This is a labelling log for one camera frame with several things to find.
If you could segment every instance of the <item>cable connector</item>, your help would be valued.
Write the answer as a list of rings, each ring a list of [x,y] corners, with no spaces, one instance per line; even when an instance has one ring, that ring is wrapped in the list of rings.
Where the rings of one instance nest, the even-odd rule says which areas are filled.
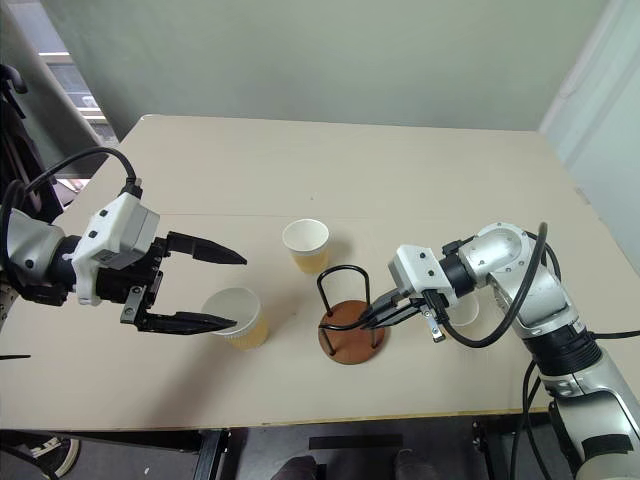
[[[449,255],[452,255],[452,254],[456,254],[456,253],[458,253],[458,250],[460,250],[460,247],[462,247],[463,245],[469,243],[474,238],[476,238],[476,237],[472,236],[472,237],[469,237],[469,238],[467,238],[465,240],[454,240],[453,242],[449,242],[444,247],[442,247],[442,254],[445,257],[447,257]]]
[[[136,179],[136,182],[131,182],[127,180],[127,183],[124,184],[122,190],[120,190],[120,195],[123,193],[129,193],[136,198],[142,198],[142,187],[140,186],[140,179]]]

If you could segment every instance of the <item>window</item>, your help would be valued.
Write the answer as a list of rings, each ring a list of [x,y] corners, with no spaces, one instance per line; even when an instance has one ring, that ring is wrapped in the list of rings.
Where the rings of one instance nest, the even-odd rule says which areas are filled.
[[[39,0],[8,0],[7,5],[27,39],[47,64],[80,114],[89,122],[103,145],[118,140],[80,71],[56,32]]]

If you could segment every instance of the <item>white plastic casing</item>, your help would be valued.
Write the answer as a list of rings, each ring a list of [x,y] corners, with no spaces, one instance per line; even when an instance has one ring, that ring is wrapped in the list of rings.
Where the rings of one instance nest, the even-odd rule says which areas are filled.
[[[424,290],[437,290],[447,298],[449,306],[458,304],[458,297],[430,248],[400,245],[389,271],[403,295],[421,296]]]
[[[91,217],[73,252],[76,294],[83,305],[98,305],[98,268],[121,270],[143,257],[153,241],[160,216],[140,205],[140,199],[122,193]]]

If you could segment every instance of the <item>wooden base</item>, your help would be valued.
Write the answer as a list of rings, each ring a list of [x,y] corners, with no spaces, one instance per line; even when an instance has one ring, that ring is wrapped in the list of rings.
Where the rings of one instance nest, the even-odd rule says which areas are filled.
[[[332,325],[349,325],[360,318],[360,314],[367,308],[367,303],[361,300],[347,300],[331,308],[332,315],[325,314],[323,323]],[[346,330],[343,332],[318,328],[318,341],[324,353],[333,361],[344,365],[356,365],[373,357],[384,340],[384,329]]]

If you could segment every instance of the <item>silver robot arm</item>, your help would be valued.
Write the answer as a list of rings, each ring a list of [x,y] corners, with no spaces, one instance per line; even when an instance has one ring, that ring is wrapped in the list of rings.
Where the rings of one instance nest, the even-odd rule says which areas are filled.
[[[372,304],[365,328],[394,325],[419,311],[434,341],[444,339],[440,325],[460,339],[445,309],[475,288],[491,286],[506,313],[523,283],[534,243],[522,229],[495,223],[445,246],[440,261],[430,249],[402,245],[389,263],[397,288]],[[400,307],[403,298],[409,303]],[[511,326],[553,397],[552,424],[576,478],[640,479],[640,404],[546,266],[537,266]]]

